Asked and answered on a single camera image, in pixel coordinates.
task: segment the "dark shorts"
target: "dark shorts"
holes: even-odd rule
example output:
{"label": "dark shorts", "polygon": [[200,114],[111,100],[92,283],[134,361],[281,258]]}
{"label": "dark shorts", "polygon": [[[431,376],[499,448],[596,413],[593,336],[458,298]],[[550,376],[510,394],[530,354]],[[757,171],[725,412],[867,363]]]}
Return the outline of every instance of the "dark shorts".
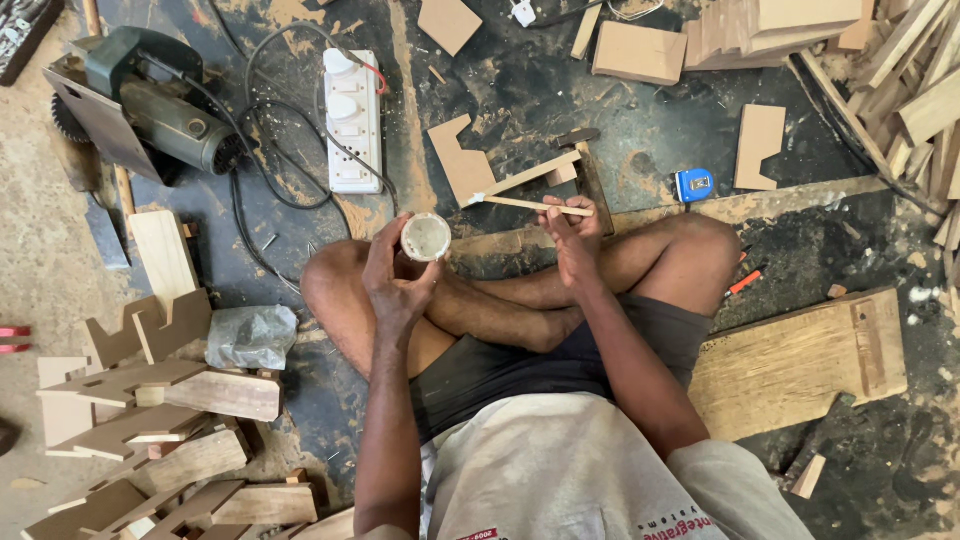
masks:
{"label": "dark shorts", "polygon": [[[687,388],[713,321],[649,298],[621,294],[617,300],[643,339]],[[569,392],[589,392],[614,401],[586,322],[546,355],[465,335],[410,380],[421,444],[504,398]]]}

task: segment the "white t-shirt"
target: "white t-shirt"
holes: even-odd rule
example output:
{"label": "white t-shirt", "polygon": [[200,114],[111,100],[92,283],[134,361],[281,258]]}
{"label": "white t-shirt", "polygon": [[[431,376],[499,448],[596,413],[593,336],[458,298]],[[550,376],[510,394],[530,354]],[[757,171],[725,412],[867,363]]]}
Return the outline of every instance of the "white t-shirt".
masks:
{"label": "white t-shirt", "polygon": [[428,540],[813,538],[754,455],[704,441],[664,464],[619,408],[589,394],[501,400],[424,447],[434,451]]}

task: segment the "white plug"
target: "white plug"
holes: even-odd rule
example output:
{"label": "white plug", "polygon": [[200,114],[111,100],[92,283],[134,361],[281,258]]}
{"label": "white plug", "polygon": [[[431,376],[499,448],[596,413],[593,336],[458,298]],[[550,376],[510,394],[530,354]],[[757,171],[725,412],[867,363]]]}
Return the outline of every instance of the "white plug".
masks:
{"label": "white plug", "polygon": [[530,26],[530,23],[537,20],[537,14],[534,13],[530,0],[520,0],[519,4],[510,0],[510,3],[514,5],[514,10],[511,13],[516,18],[516,22],[523,25],[523,28]]}

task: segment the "power strip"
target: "power strip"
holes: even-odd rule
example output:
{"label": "power strip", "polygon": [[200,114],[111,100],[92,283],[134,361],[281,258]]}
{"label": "power strip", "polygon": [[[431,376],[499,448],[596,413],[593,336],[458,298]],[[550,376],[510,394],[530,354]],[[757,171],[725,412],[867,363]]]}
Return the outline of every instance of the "power strip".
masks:
{"label": "power strip", "polygon": [[[373,51],[352,51],[362,61],[379,69]],[[350,61],[337,49],[324,51],[326,128],[352,154],[327,141],[330,190],[334,193],[370,194],[383,191],[383,184],[357,159],[383,174],[380,147],[379,79],[373,71]]]}

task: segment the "stack of wood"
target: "stack of wood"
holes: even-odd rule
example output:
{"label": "stack of wood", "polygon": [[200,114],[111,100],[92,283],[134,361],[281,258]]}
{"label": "stack of wood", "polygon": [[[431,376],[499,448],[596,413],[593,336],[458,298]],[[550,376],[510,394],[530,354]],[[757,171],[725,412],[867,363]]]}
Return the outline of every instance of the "stack of wood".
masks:
{"label": "stack of wood", "polygon": [[778,67],[791,53],[839,37],[864,18],[864,0],[716,0],[684,24],[684,71]]}

